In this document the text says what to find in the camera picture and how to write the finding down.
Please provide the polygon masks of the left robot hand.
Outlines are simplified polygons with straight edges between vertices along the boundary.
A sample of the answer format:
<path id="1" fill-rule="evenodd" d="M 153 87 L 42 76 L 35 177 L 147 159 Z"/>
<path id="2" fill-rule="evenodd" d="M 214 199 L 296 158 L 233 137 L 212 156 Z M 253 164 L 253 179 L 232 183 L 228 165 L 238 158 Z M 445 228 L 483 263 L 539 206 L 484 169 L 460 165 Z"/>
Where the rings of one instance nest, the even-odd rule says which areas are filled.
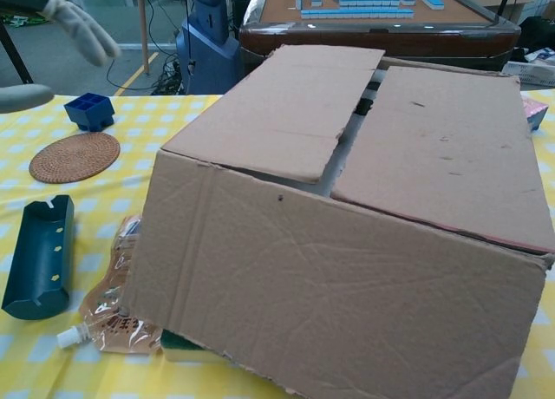
<path id="1" fill-rule="evenodd" d="M 17 14 L 37 14 L 57 23 L 82 56 L 97 67 L 118 57 L 121 52 L 114 39 L 91 15 L 68 0 L 1 0 L 1 9 Z M 51 88 L 41 84 L 2 87 L 1 113 L 39 107 L 53 97 Z"/>

